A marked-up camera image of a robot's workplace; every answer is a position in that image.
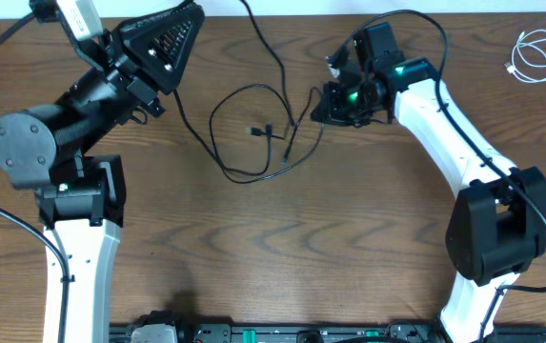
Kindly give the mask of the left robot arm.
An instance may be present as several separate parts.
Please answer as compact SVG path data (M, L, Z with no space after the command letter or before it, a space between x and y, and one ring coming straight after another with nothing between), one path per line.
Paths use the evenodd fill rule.
M33 1L41 23L59 23L89 70L55 102L0 117L0 168L35 195L47 248L44 338L106 342L111 273L127 198L118 155L91 148L137 112L157 117L180 83L203 9L192 1L102 27L90 1Z

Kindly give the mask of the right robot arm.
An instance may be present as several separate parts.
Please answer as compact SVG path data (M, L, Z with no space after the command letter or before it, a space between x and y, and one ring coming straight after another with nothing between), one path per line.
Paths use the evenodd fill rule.
M429 154L455 197L445 235L455 267L450 298L438 322L448 342L483 342L509 290L546 252L546 178L520 169L495 149L464 115L425 58L408 59L388 23L362 26L327 63L312 120L360 128L383 111Z

